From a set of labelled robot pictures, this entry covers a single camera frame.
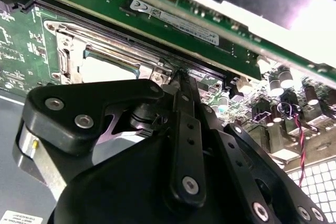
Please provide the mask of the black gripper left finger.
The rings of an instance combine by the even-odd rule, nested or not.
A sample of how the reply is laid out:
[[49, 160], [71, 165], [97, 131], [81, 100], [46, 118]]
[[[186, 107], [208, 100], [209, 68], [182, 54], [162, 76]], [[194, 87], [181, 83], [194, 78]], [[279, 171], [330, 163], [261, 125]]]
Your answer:
[[206, 200], [200, 121], [179, 72], [164, 88], [147, 79], [33, 89], [17, 145], [58, 201], [82, 172], [144, 140], [168, 139], [168, 195], [200, 208]]

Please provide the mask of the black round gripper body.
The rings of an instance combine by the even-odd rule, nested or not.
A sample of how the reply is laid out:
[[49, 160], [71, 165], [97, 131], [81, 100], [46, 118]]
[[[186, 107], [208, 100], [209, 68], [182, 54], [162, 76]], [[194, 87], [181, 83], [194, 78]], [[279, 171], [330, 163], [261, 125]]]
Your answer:
[[206, 153], [204, 206], [170, 198], [171, 155], [168, 139], [144, 140], [82, 172], [62, 192], [51, 223], [247, 223], [228, 174]]

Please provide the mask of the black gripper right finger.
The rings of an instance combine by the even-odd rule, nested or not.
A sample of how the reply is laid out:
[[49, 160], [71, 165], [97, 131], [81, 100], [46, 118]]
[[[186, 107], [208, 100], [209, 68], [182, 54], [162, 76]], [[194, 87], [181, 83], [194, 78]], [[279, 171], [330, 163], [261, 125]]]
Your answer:
[[202, 104], [196, 80], [184, 76], [196, 115], [213, 153], [216, 204], [225, 223], [327, 223], [322, 210], [237, 124], [221, 126], [213, 109]]

